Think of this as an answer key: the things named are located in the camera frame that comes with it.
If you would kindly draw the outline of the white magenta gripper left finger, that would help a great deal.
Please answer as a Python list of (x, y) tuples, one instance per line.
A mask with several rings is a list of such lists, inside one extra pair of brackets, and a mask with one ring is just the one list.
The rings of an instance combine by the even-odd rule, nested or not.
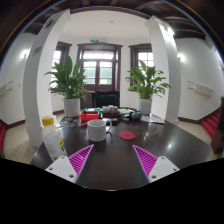
[(69, 157), (59, 157), (46, 168), (46, 171), (75, 183), (78, 180), (93, 147), (94, 145), (89, 145)]

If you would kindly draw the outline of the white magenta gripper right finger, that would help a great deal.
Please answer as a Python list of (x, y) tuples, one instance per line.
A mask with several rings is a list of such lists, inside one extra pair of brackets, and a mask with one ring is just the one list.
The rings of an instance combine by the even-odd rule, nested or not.
[(157, 157), (145, 149), (133, 146), (148, 181), (153, 183), (161, 178), (179, 171), (167, 157)]

